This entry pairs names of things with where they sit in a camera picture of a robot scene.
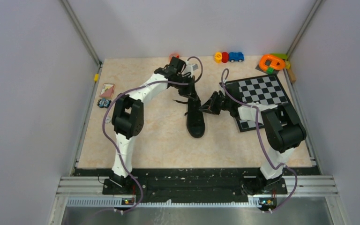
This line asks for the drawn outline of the black canvas sneaker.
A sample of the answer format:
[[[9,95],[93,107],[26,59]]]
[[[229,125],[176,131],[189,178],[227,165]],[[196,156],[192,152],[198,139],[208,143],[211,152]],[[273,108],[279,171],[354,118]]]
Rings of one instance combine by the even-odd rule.
[[[206,129],[203,112],[199,110],[200,107],[200,100],[189,99],[187,102],[186,127],[193,138],[203,137]]]

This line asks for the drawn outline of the black shoelace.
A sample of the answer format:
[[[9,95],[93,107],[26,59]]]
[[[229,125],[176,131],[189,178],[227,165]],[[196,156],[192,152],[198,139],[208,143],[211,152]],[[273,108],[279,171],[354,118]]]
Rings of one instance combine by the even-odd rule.
[[[174,100],[176,103],[179,103],[179,104],[183,104],[183,105],[186,105],[187,106],[187,110],[185,112],[185,116],[188,115],[188,110],[189,110],[189,102],[188,101],[179,101],[179,100]]]

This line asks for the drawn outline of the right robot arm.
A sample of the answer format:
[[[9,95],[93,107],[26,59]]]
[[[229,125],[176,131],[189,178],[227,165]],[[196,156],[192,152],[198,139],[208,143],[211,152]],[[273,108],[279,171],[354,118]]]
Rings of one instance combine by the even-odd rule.
[[[228,111],[235,119],[255,124],[257,138],[266,158],[256,180],[256,187],[262,193],[269,193],[275,187],[275,181],[282,176],[290,156],[307,137],[291,103],[244,103],[236,99],[225,85],[221,91],[213,92],[199,110],[214,115]]]

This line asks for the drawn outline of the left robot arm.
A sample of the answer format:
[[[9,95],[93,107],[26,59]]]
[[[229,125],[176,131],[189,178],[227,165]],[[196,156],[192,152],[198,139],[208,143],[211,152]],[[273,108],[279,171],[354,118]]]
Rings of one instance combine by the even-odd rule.
[[[117,96],[113,103],[112,125],[116,135],[118,149],[112,167],[110,180],[121,194],[130,191],[132,182],[129,175],[132,171],[132,154],[135,137],[144,126],[144,107],[159,93],[174,87],[180,96],[187,98],[185,113],[186,127],[193,138],[201,138],[205,133],[203,114],[199,111],[201,100],[196,92],[194,72],[202,69],[202,63],[194,64],[172,57],[164,67],[157,68],[151,77],[139,88],[133,88]]]

